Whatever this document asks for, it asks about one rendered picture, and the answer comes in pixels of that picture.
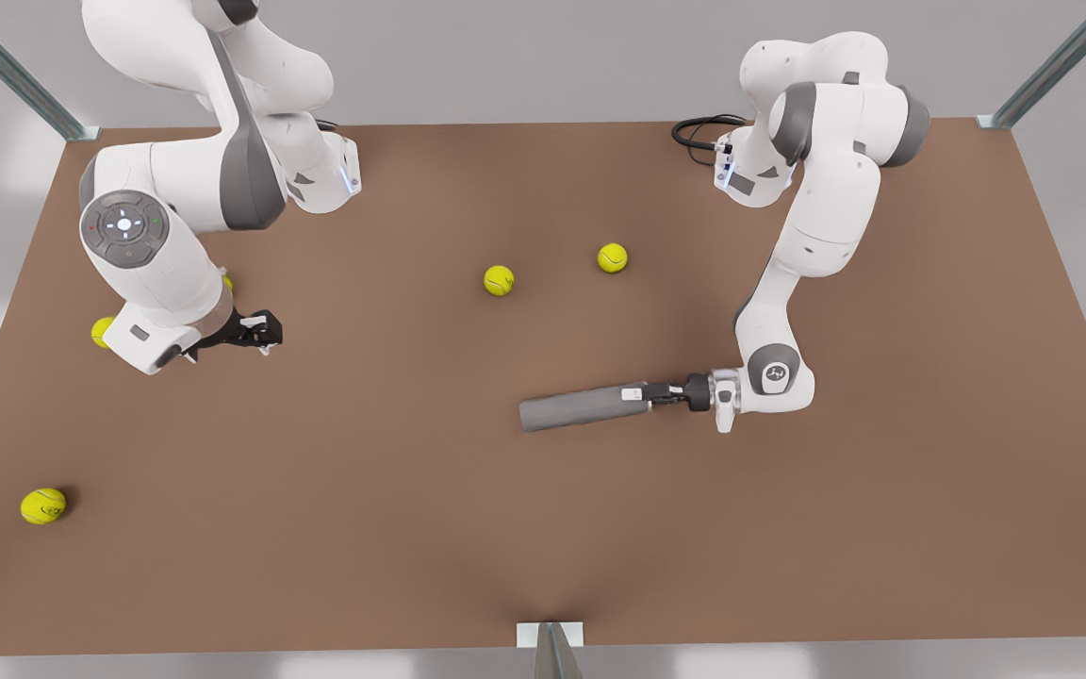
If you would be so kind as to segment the grey tennis tube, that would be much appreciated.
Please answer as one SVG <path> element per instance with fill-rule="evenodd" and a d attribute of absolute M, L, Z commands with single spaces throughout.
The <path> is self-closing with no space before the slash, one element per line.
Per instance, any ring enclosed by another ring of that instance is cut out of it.
<path fill-rule="evenodd" d="M 599 389 L 535 397 L 518 405 L 518 420 L 525 431 L 565 428 L 585 422 L 617 420 L 651 412 L 651 403 L 624 403 L 622 383 Z"/>

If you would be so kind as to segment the silver frame post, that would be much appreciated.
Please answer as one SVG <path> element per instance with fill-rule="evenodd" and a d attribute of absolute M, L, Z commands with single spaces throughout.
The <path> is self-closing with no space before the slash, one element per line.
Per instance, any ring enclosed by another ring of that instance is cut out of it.
<path fill-rule="evenodd" d="M 534 679 L 584 679 L 573 652 L 584 646 L 584 623 L 518 623 L 516 642 L 534 649 Z"/>
<path fill-rule="evenodd" d="M 1086 56 L 1086 18 L 1070 33 L 1050 56 L 1047 56 L 1030 78 L 1022 81 L 1003 104 L 990 115 L 975 117 L 978 128 L 1010 130 L 1037 105 L 1045 95 L 1059 85 Z"/>
<path fill-rule="evenodd" d="M 45 122 L 67 142 L 99 141 L 100 127 L 88 127 L 70 110 L 62 105 L 45 86 L 26 68 L 23 68 L 15 56 L 0 43 L 0 80 L 4 81 L 14 95 L 23 103 L 30 106 L 36 115 Z"/>

